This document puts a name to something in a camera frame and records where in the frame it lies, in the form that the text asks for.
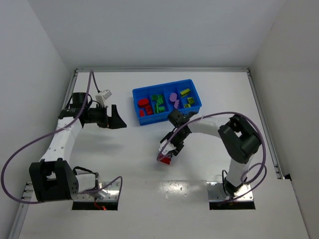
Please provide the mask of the lime long lego brick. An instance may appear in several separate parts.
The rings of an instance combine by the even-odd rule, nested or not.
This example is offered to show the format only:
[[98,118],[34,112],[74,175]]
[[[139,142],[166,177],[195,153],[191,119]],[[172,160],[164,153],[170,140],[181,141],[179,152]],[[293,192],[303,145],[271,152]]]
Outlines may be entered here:
[[191,92],[191,90],[189,88],[185,89],[185,90],[182,90],[180,91],[180,96],[183,98],[183,97],[186,97],[187,95],[189,95]]

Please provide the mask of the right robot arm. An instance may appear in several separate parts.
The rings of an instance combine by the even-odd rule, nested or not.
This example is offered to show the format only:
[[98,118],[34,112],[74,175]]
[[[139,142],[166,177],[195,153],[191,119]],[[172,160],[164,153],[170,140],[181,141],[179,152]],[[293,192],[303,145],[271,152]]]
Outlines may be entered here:
[[221,114],[199,116],[196,112],[184,114],[173,110],[167,116],[174,126],[161,141],[157,160],[170,164],[171,158],[177,156],[184,147],[184,140],[191,133],[202,133],[222,140],[231,161],[227,175],[222,180],[224,193],[233,198],[238,190],[247,183],[247,173],[251,158],[264,140],[255,124],[244,115],[232,113],[229,119]]

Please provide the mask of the green lego plate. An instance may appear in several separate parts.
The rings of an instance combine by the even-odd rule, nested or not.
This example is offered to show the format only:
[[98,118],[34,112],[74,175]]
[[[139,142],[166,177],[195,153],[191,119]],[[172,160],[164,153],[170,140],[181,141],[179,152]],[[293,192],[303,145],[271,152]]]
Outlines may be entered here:
[[156,104],[155,104],[155,113],[156,113],[156,114],[160,114],[160,113],[163,113],[163,112],[165,112],[164,104],[158,104],[158,103],[156,103]]

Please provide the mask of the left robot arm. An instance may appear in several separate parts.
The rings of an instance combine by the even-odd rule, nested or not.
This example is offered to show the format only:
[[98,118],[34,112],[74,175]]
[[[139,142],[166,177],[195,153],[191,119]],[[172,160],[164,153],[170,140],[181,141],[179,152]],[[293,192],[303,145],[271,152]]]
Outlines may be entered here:
[[78,174],[69,165],[75,140],[85,124],[95,123],[100,128],[126,128],[118,114],[116,105],[111,106],[112,114],[107,115],[106,100],[110,90],[99,92],[96,106],[85,98],[85,93],[73,93],[71,103],[64,108],[57,122],[49,148],[39,162],[29,167],[36,199],[39,202],[74,200],[79,194],[97,194],[102,189],[98,183],[98,173],[84,169]]

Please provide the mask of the green red lego stack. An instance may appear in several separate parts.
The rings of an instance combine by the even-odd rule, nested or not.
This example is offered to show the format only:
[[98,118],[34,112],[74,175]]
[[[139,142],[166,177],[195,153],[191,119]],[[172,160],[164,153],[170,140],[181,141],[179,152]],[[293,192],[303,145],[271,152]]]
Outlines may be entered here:
[[171,155],[160,155],[159,162],[163,163],[165,165],[170,165],[171,164]]

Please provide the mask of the round red lego brick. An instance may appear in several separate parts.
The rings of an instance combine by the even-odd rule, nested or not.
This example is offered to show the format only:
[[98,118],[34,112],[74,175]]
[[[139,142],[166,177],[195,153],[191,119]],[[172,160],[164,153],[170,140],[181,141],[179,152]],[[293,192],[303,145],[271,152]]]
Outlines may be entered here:
[[147,98],[143,98],[143,99],[140,99],[139,101],[138,101],[138,106],[140,107],[140,108],[145,108],[145,107],[147,107],[148,105],[149,105],[149,99],[147,99]]

